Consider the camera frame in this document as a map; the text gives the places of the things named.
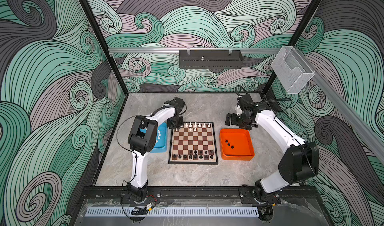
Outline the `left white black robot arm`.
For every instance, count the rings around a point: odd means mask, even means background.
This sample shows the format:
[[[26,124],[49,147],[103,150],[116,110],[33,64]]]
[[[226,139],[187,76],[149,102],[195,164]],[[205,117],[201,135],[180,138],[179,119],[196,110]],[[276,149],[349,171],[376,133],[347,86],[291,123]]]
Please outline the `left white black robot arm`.
[[[133,156],[132,177],[127,183],[130,195],[140,201],[144,201],[148,192],[148,157],[158,139],[158,126],[166,123],[169,129],[181,128],[184,124],[181,116],[186,109],[183,99],[175,97],[166,101],[153,113],[143,116],[135,116],[131,131],[128,136],[128,144]]]

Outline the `folding chess board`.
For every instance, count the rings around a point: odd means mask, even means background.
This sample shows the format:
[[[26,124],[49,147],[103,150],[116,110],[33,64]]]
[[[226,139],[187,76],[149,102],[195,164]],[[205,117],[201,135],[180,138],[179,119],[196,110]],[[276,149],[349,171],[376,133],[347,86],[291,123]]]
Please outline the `folding chess board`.
[[[172,129],[169,149],[171,165],[218,165],[213,122],[185,122]]]

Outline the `aluminium wall rail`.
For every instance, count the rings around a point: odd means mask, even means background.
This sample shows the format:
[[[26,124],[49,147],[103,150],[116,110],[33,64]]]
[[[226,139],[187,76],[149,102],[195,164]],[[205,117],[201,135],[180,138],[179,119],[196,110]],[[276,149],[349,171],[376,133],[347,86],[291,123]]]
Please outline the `aluminium wall rail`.
[[[233,51],[241,51],[244,54],[277,54],[280,48],[263,49],[263,48],[108,48],[110,54],[178,54],[180,51],[224,51],[231,53]]]

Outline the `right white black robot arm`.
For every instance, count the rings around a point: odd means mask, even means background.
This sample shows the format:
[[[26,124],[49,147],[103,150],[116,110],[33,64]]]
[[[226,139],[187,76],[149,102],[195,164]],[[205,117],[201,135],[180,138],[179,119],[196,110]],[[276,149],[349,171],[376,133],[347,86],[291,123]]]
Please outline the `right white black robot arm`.
[[[246,89],[235,87],[237,94],[236,112],[227,114],[225,125],[237,126],[250,131],[262,127],[278,144],[283,152],[278,170],[255,183],[254,195],[257,201],[276,198],[276,192],[293,184],[315,177],[319,172],[320,150],[313,142],[306,142],[291,131],[268,106],[269,103],[288,102],[290,98],[255,102]]]

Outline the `clear acrylic wall holder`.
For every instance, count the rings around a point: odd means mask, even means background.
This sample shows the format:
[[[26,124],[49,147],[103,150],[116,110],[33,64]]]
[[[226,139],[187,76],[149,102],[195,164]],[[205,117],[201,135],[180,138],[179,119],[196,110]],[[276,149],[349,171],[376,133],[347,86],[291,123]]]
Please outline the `clear acrylic wall holder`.
[[[293,46],[284,46],[273,60],[272,69],[287,94],[298,94],[315,75],[305,55]]]

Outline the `orange plastic tray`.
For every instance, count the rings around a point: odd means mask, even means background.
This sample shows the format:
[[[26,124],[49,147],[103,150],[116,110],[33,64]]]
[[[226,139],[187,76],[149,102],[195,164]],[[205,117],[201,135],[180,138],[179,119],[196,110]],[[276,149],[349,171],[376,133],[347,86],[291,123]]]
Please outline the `orange plastic tray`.
[[[221,156],[223,160],[250,161],[255,152],[249,131],[243,129],[221,129],[220,130]]]

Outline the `black perforated wall shelf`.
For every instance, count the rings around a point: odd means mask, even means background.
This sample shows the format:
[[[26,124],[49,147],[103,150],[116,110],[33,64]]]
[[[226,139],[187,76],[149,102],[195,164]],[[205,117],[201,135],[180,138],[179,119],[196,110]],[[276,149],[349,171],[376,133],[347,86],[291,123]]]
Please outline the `black perforated wall shelf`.
[[[244,57],[241,51],[227,53],[224,51],[180,51],[179,66],[181,69],[208,69],[219,73],[224,69],[240,69]]]

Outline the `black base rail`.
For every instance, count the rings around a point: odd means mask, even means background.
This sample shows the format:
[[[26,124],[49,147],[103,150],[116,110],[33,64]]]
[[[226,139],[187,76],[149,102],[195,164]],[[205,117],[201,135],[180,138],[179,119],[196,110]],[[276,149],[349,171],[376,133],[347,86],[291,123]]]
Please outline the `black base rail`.
[[[254,186],[229,187],[183,187],[183,186],[148,186],[147,194],[151,199],[240,199],[253,200],[256,189]],[[317,189],[311,186],[291,186],[276,192],[280,198],[317,197]],[[127,198],[129,191],[126,186],[85,187],[81,198]]]

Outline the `blue plastic tray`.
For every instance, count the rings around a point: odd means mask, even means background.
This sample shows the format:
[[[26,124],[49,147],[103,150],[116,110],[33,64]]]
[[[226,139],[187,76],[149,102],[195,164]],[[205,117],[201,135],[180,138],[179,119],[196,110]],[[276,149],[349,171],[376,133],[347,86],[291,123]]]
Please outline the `blue plastic tray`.
[[[158,125],[157,140],[151,153],[164,153],[167,151],[168,128],[166,123]]]

